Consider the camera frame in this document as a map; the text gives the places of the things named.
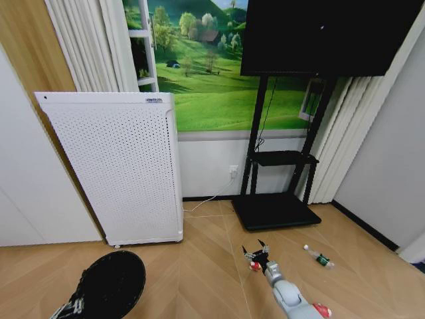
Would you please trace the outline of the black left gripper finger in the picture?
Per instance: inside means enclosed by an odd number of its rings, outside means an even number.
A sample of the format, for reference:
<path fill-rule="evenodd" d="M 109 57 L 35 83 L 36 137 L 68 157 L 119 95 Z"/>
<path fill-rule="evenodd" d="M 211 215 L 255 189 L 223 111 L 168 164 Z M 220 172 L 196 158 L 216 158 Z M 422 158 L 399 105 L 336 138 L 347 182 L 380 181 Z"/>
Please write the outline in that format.
<path fill-rule="evenodd" d="M 84 293 L 76 291 L 68 301 L 67 314 L 83 314 L 84 313 Z"/>

